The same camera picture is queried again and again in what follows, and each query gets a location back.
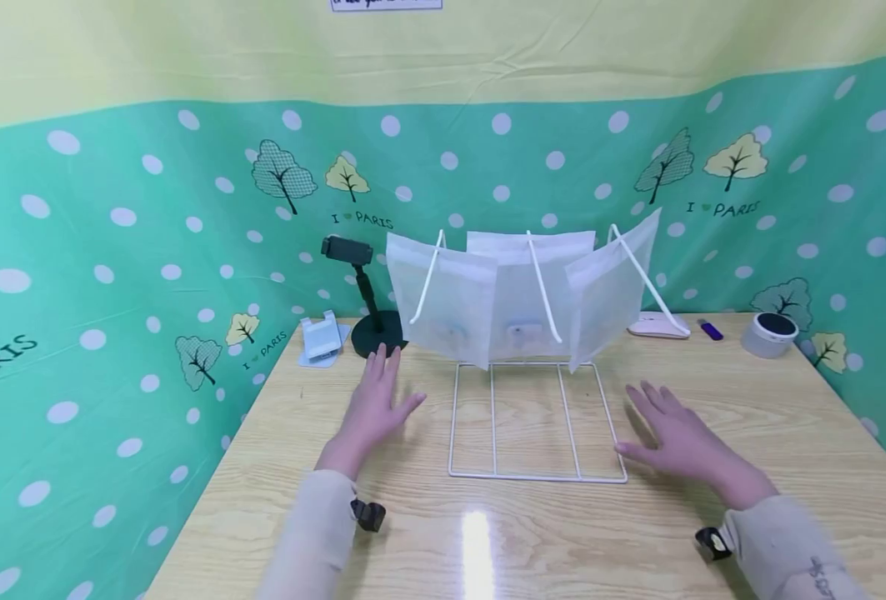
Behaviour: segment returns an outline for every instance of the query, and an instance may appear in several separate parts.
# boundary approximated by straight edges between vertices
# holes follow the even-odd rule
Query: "table surface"
[[[670,386],[836,539],[851,573],[886,599],[886,454],[793,347],[763,360],[739,346],[749,315],[702,315],[689,340],[623,335],[598,355],[613,425],[637,440],[624,386]],[[339,428],[364,360],[352,349],[325,371],[298,367],[297,329],[159,571],[148,600],[252,598],[299,481]],[[496,367],[500,472],[573,474],[555,367]],[[564,372],[583,475],[619,475],[591,367]],[[719,524],[706,488],[630,467],[625,485],[448,475],[454,362],[403,353],[399,392],[428,400],[368,461],[361,498],[388,510],[377,535],[357,532],[340,598],[740,598],[734,561],[704,563],[691,542]],[[454,467],[492,469],[488,374],[460,375]]]

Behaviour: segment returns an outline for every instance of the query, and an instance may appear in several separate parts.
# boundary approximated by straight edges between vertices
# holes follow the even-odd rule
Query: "tree print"
[[[766,172],[769,161],[763,157],[763,145],[756,141],[756,135],[746,133],[735,141],[735,144],[725,147],[710,157],[703,170],[709,175],[726,177],[726,189],[733,185],[733,178],[748,179],[759,177]]]
[[[253,340],[253,331],[259,327],[259,318],[246,313],[236,313],[233,320],[229,323],[229,330],[226,333],[226,343],[229,346],[235,346],[243,340],[249,343],[255,343]]]
[[[317,188],[312,173],[297,165],[291,152],[280,150],[270,139],[259,144],[259,156],[253,163],[253,181],[264,194],[286,198],[293,215],[299,214],[293,200],[305,198]]]
[[[760,312],[790,317],[800,331],[808,331],[813,324],[813,315],[809,313],[809,284],[802,277],[766,288],[753,296],[750,306]]]
[[[680,181],[693,172],[695,157],[689,151],[689,128],[683,127],[669,145],[647,166],[637,179],[636,191],[653,190],[649,203],[656,202],[656,193],[663,185]]]
[[[349,192],[349,197],[353,198],[353,202],[356,202],[356,194],[364,194],[369,191],[366,179],[359,175],[356,167],[349,164],[342,154],[336,157],[336,162],[329,167],[329,171],[325,174],[325,184],[330,188]]]
[[[203,385],[203,379],[216,385],[216,380],[209,372],[213,370],[219,353],[223,347],[215,340],[201,340],[196,336],[189,338],[179,336],[176,338],[176,352],[179,353],[179,362],[183,366],[183,378],[186,385],[196,392]]]
[[[813,348],[816,360],[814,367],[823,365],[829,371],[846,371],[846,336],[842,333],[820,331],[813,335]]]

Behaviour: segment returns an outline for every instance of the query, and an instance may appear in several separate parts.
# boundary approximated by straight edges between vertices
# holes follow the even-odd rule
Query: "translucent plastic bag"
[[[386,236],[386,266],[403,322],[403,339],[485,370],[498,262],[439,248],[423,310],[410,324],[435,251],[434,246],[403,236]]]
[[[499,264],[489,360],[568,354],[573,302],[565,267],[577,258],[587,257],[593,251],[594,240],[595,232],[533,235],[546,298],[563,340],[557,342],[539,291],[529,235],[468,232],[467,253],[497,259]]]
[[[643,271],[659,229],[659,209],[622,235]],[[645,282],[618,239],[565,268],[573,295],[569,371],[588,361],[639,320]]]

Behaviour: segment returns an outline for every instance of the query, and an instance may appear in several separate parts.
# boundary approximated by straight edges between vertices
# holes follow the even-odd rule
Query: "yellow wall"
[[[0,1],[0,126],[172,98],[668,96],[886,55],[886,0]]]

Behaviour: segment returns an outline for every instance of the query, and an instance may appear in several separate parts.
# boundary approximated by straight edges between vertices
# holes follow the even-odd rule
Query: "green polka dot backdrop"
[[[0,128],[0,598],[144,592],[299,318],[366,313],[325,235],[374,246],[390,308],[387,232],[605,240],[657,208],[670,307],[794,318],[886,449],[886,57],[659,100]]]

